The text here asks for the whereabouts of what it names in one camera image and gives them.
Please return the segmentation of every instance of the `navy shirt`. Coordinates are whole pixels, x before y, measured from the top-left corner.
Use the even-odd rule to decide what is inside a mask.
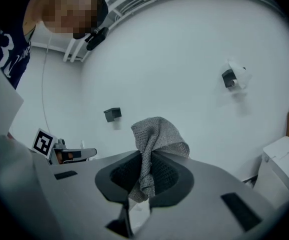
[[[16,89],[30,59],[31,42],[23,32],[30,0],[12,0],[0,24],[0,69]]]

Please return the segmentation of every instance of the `toilet paper holder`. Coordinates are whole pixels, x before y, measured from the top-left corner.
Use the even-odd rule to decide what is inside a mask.
[[[105,114],[105,119],[108,123],[115,121],[115,118],[121,117],[120,107],[110,108],[110,109],[104,111],[103,113]]]
[[[229,87],[234,87],[238,84],[238,81],[237,81],[237,77],[234,73],[234,71],[232,69],[228,69],[226,70],[223,74],[222,74],[222,78],[223,78],[223,81],[224,81],[224,86],[226,88],[229,88]]]

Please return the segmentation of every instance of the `black slot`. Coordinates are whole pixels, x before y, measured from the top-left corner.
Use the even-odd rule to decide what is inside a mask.
[[[77,160],[77,161],[67,160],[67,161],[63,161],[63,164],[74,164],[74,163],[80,163],[80,162],[85,162],[85,161],[87,161],[87,158],[81,159],[81,160]]]
[[[244,231],[252,229],[262,221],[236,193],[224,194],[221,199],[228,206]]]
[[[55,174],[55,178],[57,180],[61,180],[61,179],[64,179],[64,178],[68,178],[68,177],[71,177],[73,175],[77,175],[78,173],[76,173],[74,170],[68,170],[68,171],[65,171],[65,172],[61,172],[61,173],[57,173]]]

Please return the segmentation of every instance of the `white cable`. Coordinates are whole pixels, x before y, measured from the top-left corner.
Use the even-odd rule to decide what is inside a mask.
[[[46,123],[46,127],[48,128],[48,132],[50,134],[51,134],[51,132],[50,132],[48,121],[47,121],[47,117],[46,117],[45,102],[44,102],[44,74],[45,74],[45,66],[46,66],[46,62],[47,62],[47,54],[48,54],[48,51],[49,51],[49,46],[50,46],[50,42],[51,42],[51,38],[52,37],[53,37],[53,34],[50,35],[48,46],[46,47],[46,51],[45,51],[45,55],[44,55],[43,68],[42,68],[42,80],[41,80],[42,109],[43,109],[43,115],[44,115],[44,120],[45,120],[45,123]]]

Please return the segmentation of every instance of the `white toilet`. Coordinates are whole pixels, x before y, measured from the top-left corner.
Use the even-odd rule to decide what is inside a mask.
[[[253,189],[276,209],[289,203],[289,137],[285,136],[263,149]]]

